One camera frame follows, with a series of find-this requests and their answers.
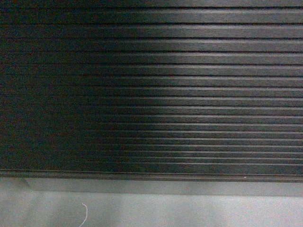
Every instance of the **gray surface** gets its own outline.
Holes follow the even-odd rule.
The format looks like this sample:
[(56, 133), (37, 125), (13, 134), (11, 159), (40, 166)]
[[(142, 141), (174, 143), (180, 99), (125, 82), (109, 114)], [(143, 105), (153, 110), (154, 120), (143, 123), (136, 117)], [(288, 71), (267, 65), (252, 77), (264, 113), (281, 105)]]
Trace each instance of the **gray surface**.
[(1, 227), (300, 227), (302, 197), (35, 192), (0, 180)]

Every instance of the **white thread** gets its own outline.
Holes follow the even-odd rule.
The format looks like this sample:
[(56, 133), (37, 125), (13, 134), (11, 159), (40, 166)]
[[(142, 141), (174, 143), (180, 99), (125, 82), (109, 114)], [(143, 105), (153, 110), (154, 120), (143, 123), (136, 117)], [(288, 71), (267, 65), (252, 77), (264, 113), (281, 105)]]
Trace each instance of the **white thread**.
[(87, 209), (87, 206), (86, 206), (85, 204), (82, 204), (82, 205), (83, 205), (83, 206), (85, 206), (85, 208), (86, 208), (86, 216), (85, 216), (84, 221), (82, 222), (82, 224), (81, 224), (79, 227), (83, 226), (84, 222), (86, 222), (86, 219), (87, 219), (87, 214), (88, 214), (88, 209)]

